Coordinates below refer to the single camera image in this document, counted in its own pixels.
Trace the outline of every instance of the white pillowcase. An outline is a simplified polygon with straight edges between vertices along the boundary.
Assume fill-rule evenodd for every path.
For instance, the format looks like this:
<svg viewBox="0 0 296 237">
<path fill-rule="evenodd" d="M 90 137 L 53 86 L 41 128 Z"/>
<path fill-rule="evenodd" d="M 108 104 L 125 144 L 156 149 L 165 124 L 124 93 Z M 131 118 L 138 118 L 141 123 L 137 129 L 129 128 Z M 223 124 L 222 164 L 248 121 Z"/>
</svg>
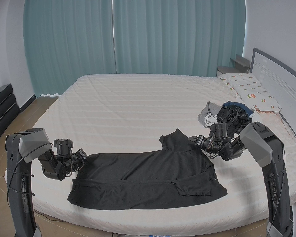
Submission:
<svg viewBox="0 0 296 237">
<path fill-rule="evenodd" d="M 249 108 L 279 112 L 281 106 L 252 73 L 226 73 L 219 76 Z"/>
</svg>

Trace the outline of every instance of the curtain fold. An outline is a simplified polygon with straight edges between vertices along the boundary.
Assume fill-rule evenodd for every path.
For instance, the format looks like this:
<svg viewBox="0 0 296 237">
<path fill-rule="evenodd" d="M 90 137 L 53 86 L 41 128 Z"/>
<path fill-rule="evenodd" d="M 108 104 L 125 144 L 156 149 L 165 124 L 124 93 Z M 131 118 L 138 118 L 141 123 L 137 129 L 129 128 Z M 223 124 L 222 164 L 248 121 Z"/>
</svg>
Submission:
<svg viewBox="0 0 296 237">
<path fill-rule="evenodd" d="M 216 76 L 242 55 L 245 0 L 114 0 L 117 73 Z"/>
<path fill-rule="evenodd" d="M 112 1 L 26 0 L 24 43 L 36 96 L 87 74 L 116 73 Z"/>
</svg>

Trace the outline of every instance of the tile floor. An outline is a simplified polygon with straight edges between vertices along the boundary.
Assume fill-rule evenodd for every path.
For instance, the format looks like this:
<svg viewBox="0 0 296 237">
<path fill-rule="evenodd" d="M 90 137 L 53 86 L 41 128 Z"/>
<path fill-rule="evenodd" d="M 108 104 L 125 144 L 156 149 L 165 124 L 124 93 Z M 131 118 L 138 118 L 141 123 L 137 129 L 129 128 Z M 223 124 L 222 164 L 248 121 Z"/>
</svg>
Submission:
<svg viewBox="0 0 296 237">
<path fill-rule="evenodd" d="M 42 114 L 53 104 L 57 97 L 39 97 L 26 110 L 19 114 L 0 137 L 0 176 L 6 169 L 6 151 L 4 148 L 6 135 L 24 131 L 37 122 Z M 10 209 L 6 202 L 7 185 L 4 178 L 0 178 L 0 236 L 13 237 L 15 234 Z M 35 213 L 36 222 L 39 224 L 43 237 L 111 237 L 111 233 L 73 225 L 68 222 L 49 221 Z M 246 226 L 223 231 L 215 234 L 204 235 L 205 237 L 266 237 L 266 220 L 261 220 Z"/>
</svg>

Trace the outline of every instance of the gray clothing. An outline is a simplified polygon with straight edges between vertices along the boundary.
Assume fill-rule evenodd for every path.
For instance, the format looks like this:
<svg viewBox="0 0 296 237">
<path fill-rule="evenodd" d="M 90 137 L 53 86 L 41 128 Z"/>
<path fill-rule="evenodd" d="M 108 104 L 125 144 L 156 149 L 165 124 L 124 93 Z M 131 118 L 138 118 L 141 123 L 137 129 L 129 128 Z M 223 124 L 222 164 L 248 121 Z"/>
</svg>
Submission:
<svg viewBox="0 0 296 237">
<path fill-rule="evenodd" d="M 222 105 L 216 105 L 212 102 L 208 102 L 205 108 L 202 110 L 202 112 L 197 116 L 198 121 L 201 123 L 201 125 L 205 126 L 205 117 L 211 113 L 213 116 L 217 115 L 220 109 L 222 108 Z"/>
</svg>

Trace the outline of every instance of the blue clothing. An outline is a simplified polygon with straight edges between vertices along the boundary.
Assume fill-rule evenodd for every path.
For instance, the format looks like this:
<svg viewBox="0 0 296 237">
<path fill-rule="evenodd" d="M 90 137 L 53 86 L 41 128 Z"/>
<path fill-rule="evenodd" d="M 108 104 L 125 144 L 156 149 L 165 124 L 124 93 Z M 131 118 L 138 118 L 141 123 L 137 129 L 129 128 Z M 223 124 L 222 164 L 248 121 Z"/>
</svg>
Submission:
<svg viewBox="0 0 296 237">
<path fill-rule="evenodd" d="M 247 106 L 245 106 L 242 103 L 238 103 L 238 102 L 232 102 L 232 101 L 227 101 L 223 104 L 223 106 L 227 106 L 227 105 L 236 105 L 241 107 L 242 109 L 244 109 L 247 113 L 247 115 L 250 117 L 250 115 L 253 113 L 253 111 L 251 109 L 249 109 Z"/>
</svg>

